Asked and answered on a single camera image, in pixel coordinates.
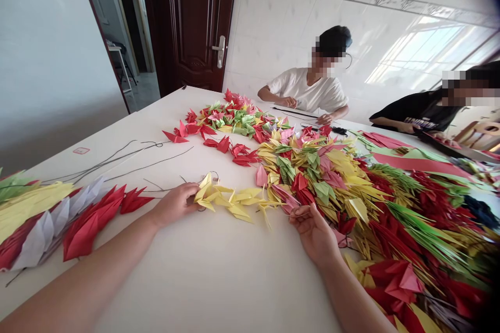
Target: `door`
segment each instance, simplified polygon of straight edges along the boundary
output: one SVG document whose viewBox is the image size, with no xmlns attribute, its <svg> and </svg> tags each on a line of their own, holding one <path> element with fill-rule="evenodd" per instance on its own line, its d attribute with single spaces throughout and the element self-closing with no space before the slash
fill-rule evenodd
<svg viewBox="0 0 500 333">
<path fill-rule="evenodd" d="M 222 91 L 234 0 L 146 0 L 162 96 L 189 85 Z"/>
</svg>

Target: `white table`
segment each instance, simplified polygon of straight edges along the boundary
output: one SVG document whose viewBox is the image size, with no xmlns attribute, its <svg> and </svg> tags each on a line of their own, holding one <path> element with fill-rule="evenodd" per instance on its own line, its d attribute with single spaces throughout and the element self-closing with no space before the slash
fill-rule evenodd
<svg viewBox="0 0 500 333">
<path fill-rule="evenodd" d="M 46 180 L 89 168 L 132 139 L 163 142 L 166 138 L 161 131 L 171 132 L 179 125 L 180 119 L 184 121 L 189 108 L 199 112 L 217 100 L 223 103 L 223 95 L 192 87 L 180 89 L 27 173 Z M 274 106 L 256 104 L 264 111 Z M 271 113 L 284 117 L 276 110 L 271 110 Z M 300 129 L 301 120 L 289 119 L 291 125 Z M 340 120 L 338 123 L 347 129 L 373 130 L 349 121 Z M 377 129 L 377 132 L 431 149 L 409 135 L 383 129 Z M 251 149 L 257 148 L 254 140 L 237 134 L 229 136 Z M 215 138 L 222 138 L 222 133 Z M 188 181 L 199 181 L 208 171 L 217 171 L 223 186 L 235 189 L 254 187 L 256 168 L 236 165 L 231 162 L 230 155 L 204 146 L 200 136 L 188 139 L 188 143 L 168 143 L 129 157 L 126 162 L 120 160 L 109 164 L 84 178 L 78 186 L 88 184 L 102 173 L 108 177 L 117 176 L 194 146 L 182 156 L 106 182 L 105 186 L 126 183 L 127 190 L 151 186 L 143 180 L 146 178 L 163 188 L 170 188 L 183 182 L 179 175 Z M 90 151 L 84 155 L 73 153 L 77 147 L 89 148 Z M 133 142 L 118 156 L 142 147 L 139 142 Z M 161 197 L 163 194 L 150 195 Z M 98 235 L 96 245 L 113 238 L 156 202 L 154 200 L 134 213 L 117 216 Z M 260 213 L 249 209 L 249 214 L 254 225 L 235 219 L 224 208 L 218 208 L 216 213 L 209 210 L 196 212 L 160 232 L 104 313 L 96 331 L 340 332 L 321 279 L 287 217 L 279 210 L 270 211 L 269 220 L 273 227 L 270 232 Z M 45 264 L 24 271 L 8 288 L 3 285 L 14 274 L 0 275 L 0 318 L 76 264 L 77 260 L 63 263 L 62 254 L 60 247 Z"/>
</svg>

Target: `tile floor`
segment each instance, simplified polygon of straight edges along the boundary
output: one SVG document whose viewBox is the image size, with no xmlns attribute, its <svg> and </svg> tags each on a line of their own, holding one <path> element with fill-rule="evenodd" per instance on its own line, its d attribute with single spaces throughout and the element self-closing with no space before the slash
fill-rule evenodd
<svg viewBox="0 0 500 333">
<path fill-rule="evenodd" d="M 137 112 L 147 107 L 149 104 L 154 103 L 160 99 L 160 90 L 158 88 L 158 79 L 156 72 L 141 73 L 139 77 L 135 78 L 137 86 L 131 82 L 134 97 L 130 92 L 125 93 L 125 99 L 129 105 L 130 112 Z"/>
</svg>

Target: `black hair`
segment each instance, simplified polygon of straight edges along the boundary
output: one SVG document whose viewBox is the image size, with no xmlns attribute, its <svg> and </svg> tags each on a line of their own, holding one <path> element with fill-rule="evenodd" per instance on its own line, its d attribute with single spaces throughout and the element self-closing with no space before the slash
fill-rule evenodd
<svg viewBox="0 0 500 333">
<path fill-rule="evenodd" d="M 353 43 L 351 32 L 346 26 L 334 26 L 319 36 L 316 51 L 324 57 L 342 57 Z"/>
</svg>

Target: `yellow paper crane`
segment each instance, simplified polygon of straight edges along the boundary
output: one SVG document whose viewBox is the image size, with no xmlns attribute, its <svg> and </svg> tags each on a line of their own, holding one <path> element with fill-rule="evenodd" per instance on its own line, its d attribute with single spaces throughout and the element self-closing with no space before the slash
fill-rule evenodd
<svg viewBox="0 0 500 333">
<path fill-rule="evenodd" d="M 56 182 L 7 200 L 0 206 L 0 243 L 27 219 L 45 212 L 73 191 L 73 184 Z"/>
</svg>

